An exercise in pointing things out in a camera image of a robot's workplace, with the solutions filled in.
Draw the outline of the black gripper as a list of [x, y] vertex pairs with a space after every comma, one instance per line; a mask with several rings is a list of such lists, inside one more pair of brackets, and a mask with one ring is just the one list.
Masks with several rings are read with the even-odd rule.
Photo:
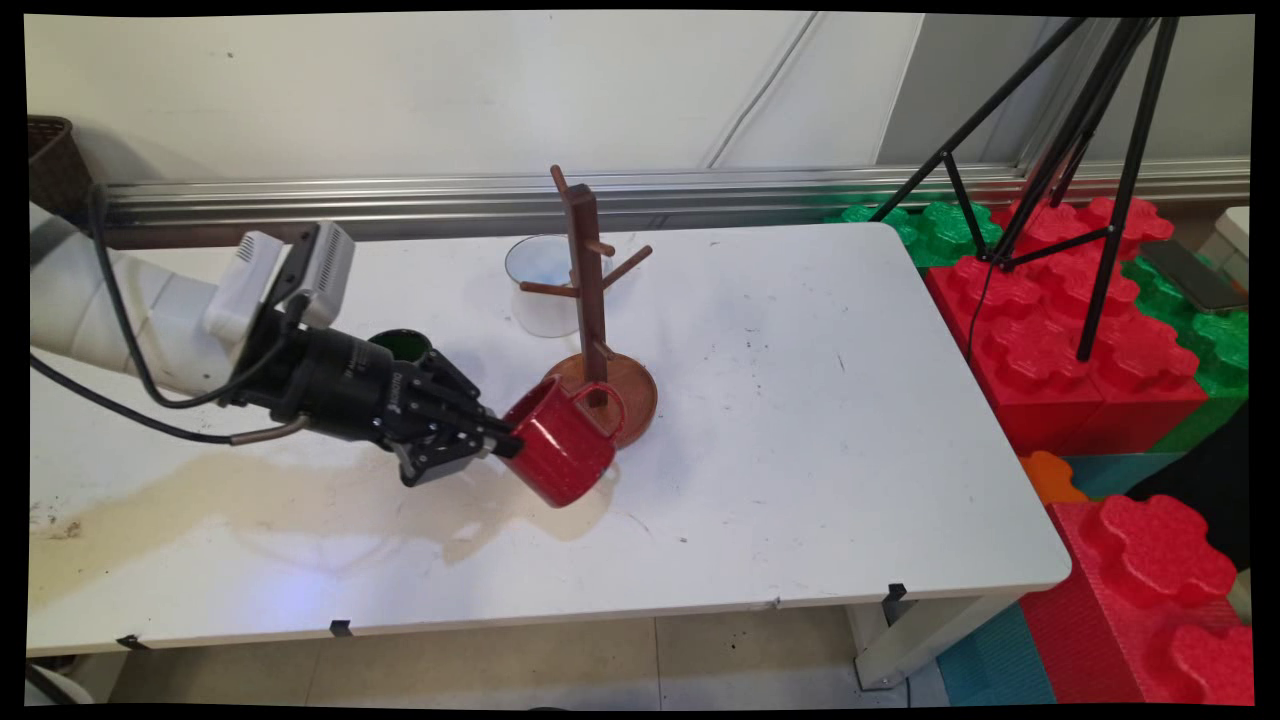
[[[259, 323], [234, 373], [259, 369], [230, 392], [234, 406], [268, 410], [280, 424], [298, 416], [308, 429], [390, 450], [399, 480], [425, 486], [465, 470], [476, 457], [516, 457], [524, 441], [480, 398], [480, 389], [416, 331], [370, 340], [342, 331]], [[413, 416], [402, 397], [413, 380]]]

